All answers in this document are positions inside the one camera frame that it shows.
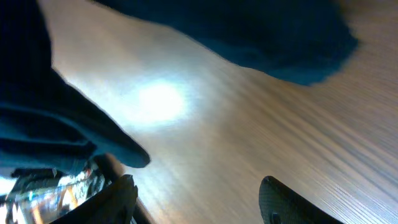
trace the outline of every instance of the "dark blue cloth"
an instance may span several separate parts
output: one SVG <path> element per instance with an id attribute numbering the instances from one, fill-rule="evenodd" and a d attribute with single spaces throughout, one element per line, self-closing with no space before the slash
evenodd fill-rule
<path id="1" fill-rule="evenodd" d="M 337 71 L 358 41 L 332 0 L 95 0 L 173 27 L 237 65 L 302 85 Z"/>
<path id="2" fill-rule="evenodd" d="M 51 42 L 33 0 L 0 0 L 0 166 L 79 173 L 109 152 L 131 167 L 140 145 L 52 68 Z"/>

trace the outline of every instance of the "brown wooden surface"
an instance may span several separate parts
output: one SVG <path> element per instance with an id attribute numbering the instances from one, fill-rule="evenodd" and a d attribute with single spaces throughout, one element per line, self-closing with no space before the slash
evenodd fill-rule
<path id="1" fill-rule="evenodd" d="M 346 223 L 398 223 L 397 1 L 347 4 L 361 46 L 313 87 L 89 1 L 40 3 L 56 68 L 151 154 L 129 172 L 158 223 L 261 223 L 266 175 Z"/>

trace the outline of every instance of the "wooden table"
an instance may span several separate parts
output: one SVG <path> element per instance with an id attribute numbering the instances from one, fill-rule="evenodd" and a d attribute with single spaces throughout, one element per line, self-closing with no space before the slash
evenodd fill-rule
<path id="1" fill-rule="evenodd" d="M 89 1 L 40 0 L 55 67 L 152 156 L 129 172 L 156 222 L 262 223 L 273 175 L 345 223 L 397 223 L 398 3 L 350 2 L 360 48 L 304 87 Z"/>

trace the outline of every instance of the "wood grain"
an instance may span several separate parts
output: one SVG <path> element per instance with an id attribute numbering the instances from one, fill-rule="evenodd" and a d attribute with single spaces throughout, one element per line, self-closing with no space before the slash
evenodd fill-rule
<path id="1" fill-rule="evenodd" d="M 152 156 L 129 172 L 157 223 L 262 223 L 266 175 L 345 223 L 398 223 L 398 3 L 347 2 L 360 48 L 304 87 L 89 1 L 40 0 L 55 67 Z"/>

